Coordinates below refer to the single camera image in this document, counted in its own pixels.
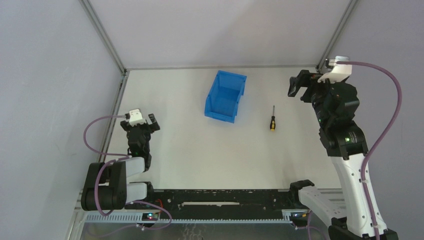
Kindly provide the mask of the black yellow screwdriver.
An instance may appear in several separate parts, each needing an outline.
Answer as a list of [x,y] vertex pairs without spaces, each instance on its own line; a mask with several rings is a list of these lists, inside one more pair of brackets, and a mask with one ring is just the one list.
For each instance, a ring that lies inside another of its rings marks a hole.
[[271,131],[275,131],[275,129],[276,129],[275,106],[272,107],[272,115],[271,115],[271,121],[270,121],[269,129]]

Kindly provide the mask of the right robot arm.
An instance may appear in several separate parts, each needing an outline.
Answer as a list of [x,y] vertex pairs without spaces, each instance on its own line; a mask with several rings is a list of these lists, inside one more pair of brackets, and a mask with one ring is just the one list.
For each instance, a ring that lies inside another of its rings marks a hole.
[[345,79],[331,82],[323,74],[301,70],[289,80],[287,95],[300,88],[301,100],[310,103],[319,124],[319,138],[340,181],[345,209],[321,196],[310,180],[291,183],[296,203],[308,207],[328,228],[332,240],[396,240],[398,234],[387,227],[377,207],[364,163],[369,150],[364,132],[354,122],[360,104],[357,90]]

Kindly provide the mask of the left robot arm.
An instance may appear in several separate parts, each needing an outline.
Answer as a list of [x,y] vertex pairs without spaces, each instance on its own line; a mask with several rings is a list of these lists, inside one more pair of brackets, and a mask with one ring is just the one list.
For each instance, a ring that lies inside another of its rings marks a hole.
[[155,115],[150,122],[138,109],[122,115],[120,126],[126,133],[127,152],[118,159],[92,163],[88,167],[81,194],[81,207],[85,211],[98,211],[107,216],[121,210],[127,203],[146,199],[153,191],[149,181],[128,182],[128,177],[147,172],[151,167],[151,135],[160,130]]

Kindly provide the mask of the blue plastic bin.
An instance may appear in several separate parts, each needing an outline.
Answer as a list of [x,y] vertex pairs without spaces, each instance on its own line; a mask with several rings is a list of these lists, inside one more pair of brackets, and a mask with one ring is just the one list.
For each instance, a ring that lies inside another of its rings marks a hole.
[[233,124],[246,81],[245,75],[219,70],[206,97],[204,115]]

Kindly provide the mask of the small green-lit circuit board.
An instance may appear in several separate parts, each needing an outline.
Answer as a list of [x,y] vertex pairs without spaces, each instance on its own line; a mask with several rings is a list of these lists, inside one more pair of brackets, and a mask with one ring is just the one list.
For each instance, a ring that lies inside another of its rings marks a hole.
[[144,222],[155,222],[160,218],[160,214],[159,213],[154,213],[154,212],[148,212],[148,213],[143,213],[141,220]]

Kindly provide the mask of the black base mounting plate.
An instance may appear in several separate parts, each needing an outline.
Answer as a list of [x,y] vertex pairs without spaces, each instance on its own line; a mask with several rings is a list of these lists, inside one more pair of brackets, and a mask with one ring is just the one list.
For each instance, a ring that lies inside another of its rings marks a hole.
[[163,189],[147,194],[145,202],[157,204],[171,217],[234,217],[276,211],[306,212],[308,208],[285,189]]

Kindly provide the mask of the aluminium frame rail right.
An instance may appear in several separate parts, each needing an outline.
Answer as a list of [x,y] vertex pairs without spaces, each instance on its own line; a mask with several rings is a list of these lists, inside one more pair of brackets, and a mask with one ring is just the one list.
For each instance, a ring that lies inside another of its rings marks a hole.
[[347,82],[352,74],[348,56],[337,55],[325,63],[327,72],[316,80],[313,107],[319,136],[336,165],[356,165],[368,151],[363,131],[354,116],[360,101],[357,89]]

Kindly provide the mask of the aluminium frame rail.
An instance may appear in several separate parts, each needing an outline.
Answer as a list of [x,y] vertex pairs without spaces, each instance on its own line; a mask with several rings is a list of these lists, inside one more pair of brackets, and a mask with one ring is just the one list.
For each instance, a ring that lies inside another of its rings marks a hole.
[[[90,0],[79,0],[79,2],[82,8],[84,9],[88,19],[90,20],[94,30],[96,31],[99,39],[101,40],[104,48],[106,49],[109,55],[109,59],[112,60],[112,62],[114,63],[115,67],[117,68],[119,72],[119,78],[115,77],[114,83],[113,83],[113,89],[115,93],[113,95],[113,101],[112,101],[112,105],[111,105],[111,109],[109,113],[109,115],[115,115],[119,111],[119,108],[120,108],[119,106],[123,98],[123,92],[125,90],[125,86],[128,80],[128,74],[127,74],[128,71],[124,67],[124,64],[121,58],[119,57],[118,52],[116,51],[109,35],[107,34],[107,31],[104,28],[92,2]],[[105,130],[103,139],[101,141],[101,148],[99,151],[107,152],[110,145],[115,122],[116,120],[112,118],[107,120],[106,130]]]
[[352,74],[348,56],[337,55],[325,63],[327,72],[316,80],[313,107],[319,136],[336,165],[356,165],[368,151],[363,131],[354,116],[360,101],[357,89],[347,82]]

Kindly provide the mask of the aluminium frame rail left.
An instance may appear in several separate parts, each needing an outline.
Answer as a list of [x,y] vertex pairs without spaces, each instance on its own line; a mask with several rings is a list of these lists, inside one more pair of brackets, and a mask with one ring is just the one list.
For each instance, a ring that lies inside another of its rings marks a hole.
[[[84,9],[88,19],[90,20],[94,30],[96,31],[99,39],[101,40],[104,48],[106,49],[109,55],[109,59],[112,60],[112,62],[114,63],[115,67],[117,68],[119,72],[119,78],[115,77],[114,83],[113,83],[113,89],[115,93],[113,95],[113,101],[112,101],[112,105],[111,105],[111,109],[109,113],[109,115],[115,115],[119,111],[119,108],[120,108],[119,106],[123,98],[123,92],[125,90],[125,86],[128,80],[128,74],[127,74],[128,71],[124,67],[124,64],[121,58],[119,57],[118,52],[116,51],[109,35],[107,34],[107,31],[104,28],[92,2],[90,0],[79,0],[79,2],[82,8]],[[116,120],[112,118],[107,120],[106,130],[105,130],[103,139],[101,141],[101,148],[99,151],[107,152],[110,145],[115,122]]]

